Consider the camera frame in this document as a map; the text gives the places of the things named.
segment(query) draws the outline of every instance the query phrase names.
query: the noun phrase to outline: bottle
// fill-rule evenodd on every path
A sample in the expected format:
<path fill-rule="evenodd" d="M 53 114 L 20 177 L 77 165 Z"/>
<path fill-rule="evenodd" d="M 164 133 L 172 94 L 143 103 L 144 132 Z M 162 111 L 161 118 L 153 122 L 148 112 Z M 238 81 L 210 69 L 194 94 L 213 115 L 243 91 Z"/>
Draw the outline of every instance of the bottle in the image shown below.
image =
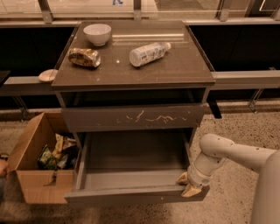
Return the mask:
<path fill-rule="evenodd" d="M 83 67 L 98 67 L 101 64 L 99 52 L 93 49 L 71 48 L 68 59 L 72 63 Z"/>
<path fill-rule="evenodd" d="M 170 43 L 153 43 L 144 45 L 132 50 L 129 60 L 132 66 L 140 67 L 153 60 L 158 60 L 165 56 L 165 53 L 172 48 Z"/>

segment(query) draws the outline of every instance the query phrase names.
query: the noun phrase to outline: concrete floor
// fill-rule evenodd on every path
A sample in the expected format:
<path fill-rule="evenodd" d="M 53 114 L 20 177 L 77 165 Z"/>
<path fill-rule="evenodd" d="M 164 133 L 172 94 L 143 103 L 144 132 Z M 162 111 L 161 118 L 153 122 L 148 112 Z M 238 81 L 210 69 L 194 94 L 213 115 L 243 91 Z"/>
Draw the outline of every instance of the concrete floor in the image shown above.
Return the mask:
<path fill-rule="evenodd" d="M 231 138 L 238 144 L 279 149 L 280 104 L 266 101 L 253 114 L 246 102 L 220 103 L 222 119 L 209 109 L 198 128 L 191 152 L 200 152 L 199 140 L 206 133 Z M 0 113 L 0 151 L 11 153 L 27 122 L 11 121 L 18 114 Z M 6 223 L 249 223 L 258 175 L 228 161 L 214 175 L 210 191 L 201 202 L 160 205 L 94 207 L 73 210 L 69 205 L 27 205 L 16 175 L 6 182 L 0 221 Z"/>

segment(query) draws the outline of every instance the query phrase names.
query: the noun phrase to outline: dark brown tabletop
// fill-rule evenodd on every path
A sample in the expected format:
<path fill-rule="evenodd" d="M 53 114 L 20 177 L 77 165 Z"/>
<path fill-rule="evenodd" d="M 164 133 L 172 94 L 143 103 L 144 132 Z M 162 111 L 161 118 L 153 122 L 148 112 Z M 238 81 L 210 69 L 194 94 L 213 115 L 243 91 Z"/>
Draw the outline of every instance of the dark brown tabletop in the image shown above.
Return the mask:
<path fill-rule="evenodd" d="M 94 46 L 83 33 L 85 26 L 104 23 L 112 27 L 112 36 L 104 46 Z M 130 64 L 130 51 L 154 42 L 170 42 L 171 50 L 162 59 L 140 68 Z M 91 21 L 80 27 L 69 48 L 99 51 L 101 65 L 87 68 L 62 61 L 52 89 L 59 91 L 184 88 L 214 84 L 206 62 L 180 21 Z"/>

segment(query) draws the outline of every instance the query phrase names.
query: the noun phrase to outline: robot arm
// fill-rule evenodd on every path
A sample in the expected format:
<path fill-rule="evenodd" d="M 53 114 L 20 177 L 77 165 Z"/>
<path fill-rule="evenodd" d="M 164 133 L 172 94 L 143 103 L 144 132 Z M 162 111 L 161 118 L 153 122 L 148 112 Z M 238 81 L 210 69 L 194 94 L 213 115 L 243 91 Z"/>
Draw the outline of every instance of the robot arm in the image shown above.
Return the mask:
<path fill-rule="evenodd" d="M 199 146 L 201 153 L 177 181 L 180 185 L 187 185 L 182 192 L 183 197 L 200 193 L 202 187 L 209 185 L 214 171 L 226 159 L 231 159 L 260 174 L 252 223 L 280 221 L 280 151 L 237 144 L 214 134 L 204 135 Z"/>

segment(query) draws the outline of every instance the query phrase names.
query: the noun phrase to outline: closed drawer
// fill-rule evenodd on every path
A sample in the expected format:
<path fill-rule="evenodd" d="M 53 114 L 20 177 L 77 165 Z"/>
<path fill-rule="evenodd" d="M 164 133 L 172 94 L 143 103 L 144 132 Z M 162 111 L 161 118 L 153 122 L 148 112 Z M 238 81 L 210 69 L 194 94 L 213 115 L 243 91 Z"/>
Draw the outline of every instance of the closed drawer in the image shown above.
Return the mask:
<path fill-rule="evenodd" d="M 62 114 L 72 132 L 171 129 L 199 126 L 203 106 L 63 108 Z"/>
<path fill-rule="evenodd" d="M 182 129 L 87 133 L 77 182 L 66 200 L 73 207 L 203 200 L 186 199 L 176 180 L 189 160 Z"/>

